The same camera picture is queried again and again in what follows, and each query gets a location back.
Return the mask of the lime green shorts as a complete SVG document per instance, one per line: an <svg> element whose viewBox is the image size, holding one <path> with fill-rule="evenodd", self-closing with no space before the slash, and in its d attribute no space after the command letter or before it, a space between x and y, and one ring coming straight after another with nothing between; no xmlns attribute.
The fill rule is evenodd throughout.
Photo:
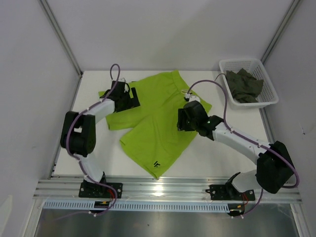
<svg viewBox="0 0 316 237"><path fill-rule="evenodd" d="M129 84L140 106L106 116L109 130L129 129L119 140L126 155L154 178L165 173L193 141L197 132L178 131L178 110L186 104L189 86L178 70Z"/></svg>

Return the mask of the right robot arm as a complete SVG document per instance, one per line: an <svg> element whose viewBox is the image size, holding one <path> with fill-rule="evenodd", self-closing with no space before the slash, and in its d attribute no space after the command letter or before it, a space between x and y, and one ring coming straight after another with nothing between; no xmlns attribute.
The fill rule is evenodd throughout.
<svg viewBox="0 0 316 237"><path fill-rule="evenodd" d="M295 174L288 150L282 142L267 143L234 130L223 118L209 116L198 101L191 101L178 110L177 128L185 132L196 131L202 137L229 146L256 165L256 169L238 172L226 182L225 192L231 199L253 189L276 194Z"/></svg>

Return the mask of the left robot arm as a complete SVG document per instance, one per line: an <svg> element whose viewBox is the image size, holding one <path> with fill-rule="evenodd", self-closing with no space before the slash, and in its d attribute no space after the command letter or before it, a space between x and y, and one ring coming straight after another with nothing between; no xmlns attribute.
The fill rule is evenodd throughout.
<svg viewBox="0 0 316 237"><path fill-rule="evenodd" d="M140 106L135 87L124 80L113 81L95 104L82 112L68 111L64 118L60 145L76 159L84 174L84 180L91 183L90 192L103 197L107 192L106 176L99 167L95 154L96 124L107 115Z"/></svg>

